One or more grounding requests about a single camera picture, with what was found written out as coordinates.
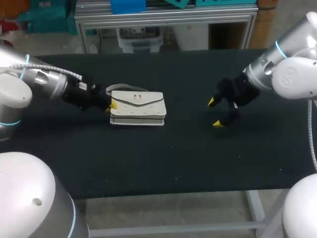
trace purse strap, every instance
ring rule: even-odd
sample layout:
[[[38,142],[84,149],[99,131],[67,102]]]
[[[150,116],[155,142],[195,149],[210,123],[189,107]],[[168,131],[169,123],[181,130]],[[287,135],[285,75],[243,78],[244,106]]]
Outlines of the purse strap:
[[[118,83],[118,84],[114,84],[114,85],[111,85],[111,86],[107,87],[106,88],[106,94],[111,96],[111,91],[118,90],[118,89],[131,89],[131,90],[134,90],[134,91],[148,92],[148,90],[145,89],[145,88],[131,86],[131,85],[125,84],[125,83]]]

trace black table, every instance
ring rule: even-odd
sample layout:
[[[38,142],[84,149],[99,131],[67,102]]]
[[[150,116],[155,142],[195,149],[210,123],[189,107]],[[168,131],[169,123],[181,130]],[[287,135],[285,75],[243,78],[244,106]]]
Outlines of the black table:
[[[62,100],[35,97],[0,152],[39,157],[73,198],[290,188],[314,173],[307,101],[262,93],[227,128],[212,127],[227,104],[207,107],[216,83],[262,52],[40,57],[97,83],[162,91],[165,126],[113,126],[97,109],[81,112]]]

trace purse flap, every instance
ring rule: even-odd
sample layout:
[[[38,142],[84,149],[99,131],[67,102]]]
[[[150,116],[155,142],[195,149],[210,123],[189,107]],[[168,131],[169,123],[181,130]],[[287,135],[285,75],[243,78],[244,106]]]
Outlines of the purse flap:
[[[145,105],[160,101],[164,98],[161,92],[138,92],[138,91],[112,91],[112,98],[133,105]]]

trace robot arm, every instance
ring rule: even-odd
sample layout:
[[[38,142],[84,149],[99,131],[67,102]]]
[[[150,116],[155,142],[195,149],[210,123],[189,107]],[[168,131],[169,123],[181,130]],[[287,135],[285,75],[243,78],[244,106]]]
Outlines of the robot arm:
[[[311,82],[313,75],[310,74],[317,62],[312,60],[317,59],[316,48],[317,13],[309,12],[238,77],[233,80],[224,78],[217,84],[218,92],[213,95],[208,106],[215,106],[226,99],[230,111],[213,125],[231,124],[239,117],[239,106],[249,104],[262,90],[274,89],[282,97],[293,99],[316,97],[317,92]],[[302,58],[290,59],[298,55]]]
[[[61,97],[82,110],[116,107],[103,86],[5,45],[0,46],[0,67],[0,141],[12,136],[32,93],[49,99]]]

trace cable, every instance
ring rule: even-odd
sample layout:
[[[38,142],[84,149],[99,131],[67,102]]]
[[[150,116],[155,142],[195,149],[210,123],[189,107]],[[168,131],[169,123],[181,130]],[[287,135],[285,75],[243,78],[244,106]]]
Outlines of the cable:
[[[311,149],[313,163],[317,172],[317,161],[314,150],[314,142],[313,142],[313,130],[312,130],[312,101],[308,101],[308,138],[309,138],[309,147]]]
[[[44,69],[44,70],[49,70],[49,71],[55,71],[63,74],[68,74],[71,75],[79,80],[82,80],[82,76],[74,73],[72,71],[63,69],[63,68],[58,68],[50,65],[43,65],[43,64],[17,64],[17,65],[12,65],[9,66],[8,68],[35,68],[35,69]]]

